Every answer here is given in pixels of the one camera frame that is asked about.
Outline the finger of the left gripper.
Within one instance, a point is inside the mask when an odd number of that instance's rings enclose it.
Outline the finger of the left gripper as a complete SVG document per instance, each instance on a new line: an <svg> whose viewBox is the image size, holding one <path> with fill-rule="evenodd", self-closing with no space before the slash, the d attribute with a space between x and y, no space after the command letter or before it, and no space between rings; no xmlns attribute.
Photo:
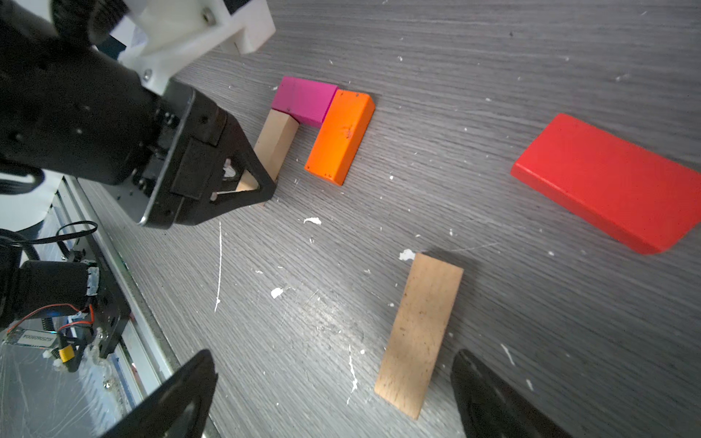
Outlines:
<svg viewBox="0 0 701 438"><path fill-rule="evenodd" d="M237 119L226 114L203 140L193 136L175 175L175 222L196 226L269 200L276 190Z"/></svg>

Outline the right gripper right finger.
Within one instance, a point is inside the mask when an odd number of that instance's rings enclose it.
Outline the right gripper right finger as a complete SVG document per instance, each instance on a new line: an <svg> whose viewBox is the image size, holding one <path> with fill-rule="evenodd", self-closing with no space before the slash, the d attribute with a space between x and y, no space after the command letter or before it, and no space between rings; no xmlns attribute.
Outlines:
<svg viewBox="0 0 701 438"><path fill-rule="evenodd" d="M467 349L454 357L451 384L467 437L569 436Z"/></svg>

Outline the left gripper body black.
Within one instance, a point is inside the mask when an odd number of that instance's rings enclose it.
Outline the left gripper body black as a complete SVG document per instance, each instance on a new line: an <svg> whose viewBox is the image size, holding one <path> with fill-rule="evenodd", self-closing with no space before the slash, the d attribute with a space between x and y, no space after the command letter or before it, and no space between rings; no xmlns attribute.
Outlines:
<svg viewBox="0 0 701 438"><path fill-rule="evenodd" d="M204 93L173 81L155 113L158 137L144 164L117 186L117 204L144 227L194 226L206 221L215 169L224 162L218 146L227 112Z"/></svg>

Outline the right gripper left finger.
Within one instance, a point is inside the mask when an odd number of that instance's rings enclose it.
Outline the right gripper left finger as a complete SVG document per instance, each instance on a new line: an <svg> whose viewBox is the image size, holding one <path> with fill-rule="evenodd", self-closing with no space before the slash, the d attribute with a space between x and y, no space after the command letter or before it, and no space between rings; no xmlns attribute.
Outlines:
<svg viewBox="0 0 701 438"><path fill-rule="evenodd" d="M201 437L217 380L211 351L201 350L102 437Z"/></svg>

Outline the magenta block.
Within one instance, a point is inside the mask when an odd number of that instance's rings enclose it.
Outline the magenta block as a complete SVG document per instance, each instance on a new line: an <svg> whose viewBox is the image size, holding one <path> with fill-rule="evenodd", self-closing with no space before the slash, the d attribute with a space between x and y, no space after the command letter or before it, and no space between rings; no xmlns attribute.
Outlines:
<svg viewBox="0 0 701 438"><path fill-rule="evenodd" d="M337 85L324 82L284 77L271 109L290 115L300 124L320 129L338 89Z"/></svg>

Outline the orange block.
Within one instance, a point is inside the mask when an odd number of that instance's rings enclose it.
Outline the orange block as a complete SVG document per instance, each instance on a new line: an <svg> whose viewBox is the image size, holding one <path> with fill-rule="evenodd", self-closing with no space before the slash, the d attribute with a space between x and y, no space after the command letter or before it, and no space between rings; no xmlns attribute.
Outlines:
<svg viewBox="0 0 701 438"><path fill-rule="evenodd" d="M305 169L342 186L371 122L375 104L368 94L337 91Z"/></svg>

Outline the red block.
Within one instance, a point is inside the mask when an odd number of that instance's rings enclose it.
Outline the red block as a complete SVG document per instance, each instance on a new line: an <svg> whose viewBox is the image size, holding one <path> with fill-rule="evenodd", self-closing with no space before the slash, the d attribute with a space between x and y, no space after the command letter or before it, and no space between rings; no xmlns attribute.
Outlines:
<svg viewBox="0 0 701 438"><path fill-rule="evenodd" d="M511 175L638 254L662 253L700 222L700 174L561 113Z"/></svg>

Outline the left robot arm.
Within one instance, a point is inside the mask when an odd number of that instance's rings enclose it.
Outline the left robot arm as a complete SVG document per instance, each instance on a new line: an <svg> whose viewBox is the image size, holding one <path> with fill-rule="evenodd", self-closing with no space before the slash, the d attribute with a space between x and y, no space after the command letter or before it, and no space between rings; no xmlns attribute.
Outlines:
<svg viewBox="0 0 701 438"><path fill-rule="evenodd" d="M1 5L1 191L45 171L109 187L141 226L196 226L269 200L276 183L237 118L178 73L275 33L264 1Z"/></svg>

